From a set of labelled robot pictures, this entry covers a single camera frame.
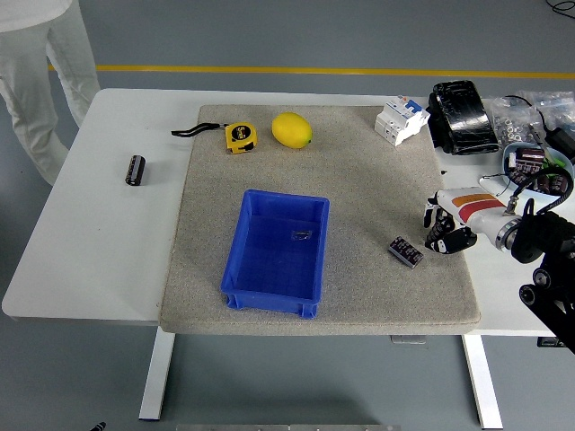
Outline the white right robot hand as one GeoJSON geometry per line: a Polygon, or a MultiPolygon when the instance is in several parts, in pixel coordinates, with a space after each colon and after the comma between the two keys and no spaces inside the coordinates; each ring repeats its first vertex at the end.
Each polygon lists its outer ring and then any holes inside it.
{"type": "Polygon", "coordinates": [[[507,206],[481,188],[440,189],[428,198],[423,225],[425,247],[454,254],[473,247],[483,234],[498,250],[510,250],[521,222],[507,206]]]}

